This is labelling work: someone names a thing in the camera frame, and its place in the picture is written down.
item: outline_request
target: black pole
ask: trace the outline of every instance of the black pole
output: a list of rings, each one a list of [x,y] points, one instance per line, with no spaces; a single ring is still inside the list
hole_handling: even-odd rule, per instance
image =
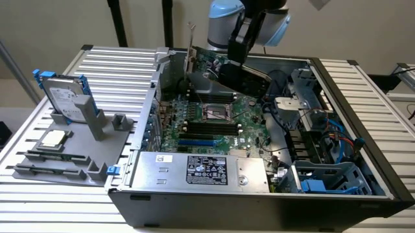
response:
[[[162,0],[166,47],[174,47],[174,0]]]
[[[112,21],[115,23],[118,44],[120,47],[128,47],[119,0],[107,0],[107,3],[111,9]]]

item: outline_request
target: cpu socket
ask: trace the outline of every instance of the cpu socket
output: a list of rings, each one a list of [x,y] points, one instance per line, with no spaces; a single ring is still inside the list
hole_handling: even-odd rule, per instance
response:
[[[203,119],[231,121],[230,105],[228,104],[223,104],[223,105],[203,104]]]

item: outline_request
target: power supply label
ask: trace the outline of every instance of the power supply label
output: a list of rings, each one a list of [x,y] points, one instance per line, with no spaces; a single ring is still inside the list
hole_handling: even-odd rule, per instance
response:
[[[186,181],[190,184],[228,185],[227,158],[188,156]]]

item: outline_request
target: blue pcie slot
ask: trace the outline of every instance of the blue pcie slot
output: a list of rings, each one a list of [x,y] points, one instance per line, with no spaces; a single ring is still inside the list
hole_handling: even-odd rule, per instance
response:
[[[179,140],[179,145],[214,147],[215,141]]]

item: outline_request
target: motherboard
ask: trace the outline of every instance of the motherboard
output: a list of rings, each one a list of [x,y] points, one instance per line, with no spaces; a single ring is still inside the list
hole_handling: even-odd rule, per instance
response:
[[[162,102],[163,152],[267,157],[260,103],[240,94],[190,93]]]

